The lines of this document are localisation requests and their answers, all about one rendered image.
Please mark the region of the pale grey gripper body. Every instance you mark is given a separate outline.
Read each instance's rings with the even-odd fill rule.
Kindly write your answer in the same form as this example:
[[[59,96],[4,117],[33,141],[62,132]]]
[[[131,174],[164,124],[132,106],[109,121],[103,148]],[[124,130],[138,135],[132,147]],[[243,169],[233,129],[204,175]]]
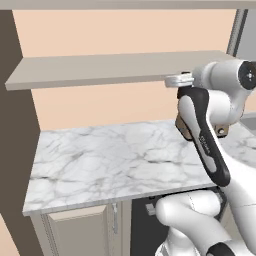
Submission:
[[[164,80],[167,88],[192,86],[194,78],[190,72],[167,76]]]

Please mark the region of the beige upper cabinet panel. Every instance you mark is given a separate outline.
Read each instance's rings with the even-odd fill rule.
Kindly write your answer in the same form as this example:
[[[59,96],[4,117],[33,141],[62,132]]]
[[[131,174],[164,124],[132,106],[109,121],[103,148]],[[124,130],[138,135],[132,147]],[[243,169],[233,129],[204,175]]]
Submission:
[[[256,9],[256,0],[0,0],[0,10]]]

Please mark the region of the dark brown cabinet side panel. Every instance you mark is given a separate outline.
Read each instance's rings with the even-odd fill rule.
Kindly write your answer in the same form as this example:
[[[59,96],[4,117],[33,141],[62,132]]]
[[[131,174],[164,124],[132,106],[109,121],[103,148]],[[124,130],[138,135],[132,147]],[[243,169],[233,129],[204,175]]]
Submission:
[[[43,256],[31,219],[22,214],[40,128],[32,93],[5,87],[21,60],[13,13],[0,10],[0,214],[20,256]]]

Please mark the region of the grey range hood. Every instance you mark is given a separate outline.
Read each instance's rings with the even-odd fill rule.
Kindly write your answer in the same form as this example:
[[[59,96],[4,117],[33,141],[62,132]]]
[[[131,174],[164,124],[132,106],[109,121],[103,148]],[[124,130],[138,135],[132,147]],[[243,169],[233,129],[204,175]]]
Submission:
[[[226,53],[256,61],[256,9],[236,11]]]

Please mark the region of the beige cupboard door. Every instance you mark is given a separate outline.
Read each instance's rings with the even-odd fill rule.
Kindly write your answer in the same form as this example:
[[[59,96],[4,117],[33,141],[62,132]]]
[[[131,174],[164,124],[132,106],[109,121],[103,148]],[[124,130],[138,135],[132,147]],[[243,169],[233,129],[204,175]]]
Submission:
[[[47,214],[57,256],[122,256],[119,214],[118,234],[112,204]]]

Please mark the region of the beige wall shelf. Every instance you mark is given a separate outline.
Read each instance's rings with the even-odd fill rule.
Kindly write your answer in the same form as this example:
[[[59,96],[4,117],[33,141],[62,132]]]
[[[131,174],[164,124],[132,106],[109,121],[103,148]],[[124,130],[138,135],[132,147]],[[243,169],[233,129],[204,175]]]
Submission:
[[[221,51],[31,57],[20,61],[5,86],[14,91],[154,82],[230,58]]]

